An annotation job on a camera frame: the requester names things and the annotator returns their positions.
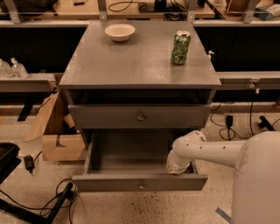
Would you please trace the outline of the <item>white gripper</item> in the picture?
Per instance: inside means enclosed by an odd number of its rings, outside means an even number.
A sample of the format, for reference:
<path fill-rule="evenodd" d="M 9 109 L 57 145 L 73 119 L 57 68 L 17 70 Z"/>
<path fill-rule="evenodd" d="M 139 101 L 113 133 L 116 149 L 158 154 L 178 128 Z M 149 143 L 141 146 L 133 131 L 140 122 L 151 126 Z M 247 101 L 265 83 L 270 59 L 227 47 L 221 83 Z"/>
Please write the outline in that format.
<path fill-rule="evenodd" d="M 174 150 L 171 150 L 167 157 L 166 169 L 169 174 L 179 175 L 186 171 L 190 163 L 189 159 L 179 157 Z"/>

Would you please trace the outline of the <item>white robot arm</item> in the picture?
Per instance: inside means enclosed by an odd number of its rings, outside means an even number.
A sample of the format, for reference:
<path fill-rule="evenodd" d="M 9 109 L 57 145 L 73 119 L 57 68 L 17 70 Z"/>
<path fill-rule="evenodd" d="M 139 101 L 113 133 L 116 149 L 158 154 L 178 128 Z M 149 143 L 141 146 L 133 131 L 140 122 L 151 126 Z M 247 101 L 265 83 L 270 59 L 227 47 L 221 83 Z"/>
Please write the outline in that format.
<path fill-rule="evenodd" d="M 280 132 L 209 142 L 200 131 L 177 138 L 166 168 L 180 174 L 195 160 L 234 168 L 231 224 L 280 224 Z"/>

